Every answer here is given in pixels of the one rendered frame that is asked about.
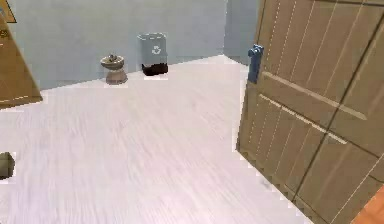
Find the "grey recycling bin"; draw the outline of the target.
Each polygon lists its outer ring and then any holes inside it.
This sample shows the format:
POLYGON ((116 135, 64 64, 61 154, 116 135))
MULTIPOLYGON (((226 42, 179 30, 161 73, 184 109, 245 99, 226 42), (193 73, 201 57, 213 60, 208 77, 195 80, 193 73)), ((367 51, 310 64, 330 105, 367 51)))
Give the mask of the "grey recycling bin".
POLYGON ((166 36, 163 33, 139 34, 140 65, 146 76, 168 72, 166 36))

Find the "brown wooden room door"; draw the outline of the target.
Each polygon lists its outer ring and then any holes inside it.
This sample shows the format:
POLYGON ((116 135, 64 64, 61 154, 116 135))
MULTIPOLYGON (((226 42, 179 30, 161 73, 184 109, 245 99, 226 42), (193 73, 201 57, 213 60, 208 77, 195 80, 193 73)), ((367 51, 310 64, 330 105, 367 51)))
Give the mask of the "brown wooden room door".
POLYGON ((313 224, 353 224, 384 186, 384 0, 261 0, 254 44, 238 151, 313 224))

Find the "beige pedestal bowl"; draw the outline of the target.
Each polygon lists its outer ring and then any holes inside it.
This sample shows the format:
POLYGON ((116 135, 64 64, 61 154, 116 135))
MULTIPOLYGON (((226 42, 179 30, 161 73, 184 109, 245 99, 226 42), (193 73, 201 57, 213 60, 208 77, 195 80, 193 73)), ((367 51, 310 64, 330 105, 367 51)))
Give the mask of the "beige pedestal bowl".
POLYGON ((106 83, 109 85, 119 85, 127 81, 127 74, 124 71, 124 58, 122 56, 110 54, 100 60, 103 68, 107 69, 106 83))

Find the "dark olive round object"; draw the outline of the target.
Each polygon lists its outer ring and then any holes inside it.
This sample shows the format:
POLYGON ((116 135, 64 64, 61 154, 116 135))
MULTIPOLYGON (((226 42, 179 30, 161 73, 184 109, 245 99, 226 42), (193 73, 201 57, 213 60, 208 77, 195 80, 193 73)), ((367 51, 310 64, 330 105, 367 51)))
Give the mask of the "dark olive round object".
POLYGON ((13 176, 15 160, 10 152, 0 153, 0 180, 13 176))

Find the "brown wooden cupboard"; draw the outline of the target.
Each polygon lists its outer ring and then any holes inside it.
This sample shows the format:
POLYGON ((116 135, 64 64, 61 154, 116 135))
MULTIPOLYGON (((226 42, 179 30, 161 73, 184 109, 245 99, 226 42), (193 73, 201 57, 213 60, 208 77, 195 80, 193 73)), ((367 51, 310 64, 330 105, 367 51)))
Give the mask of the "brown wooden cupboard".
POLYGON ((42 100, 10 28, 0 14, 0 110, 42 100))

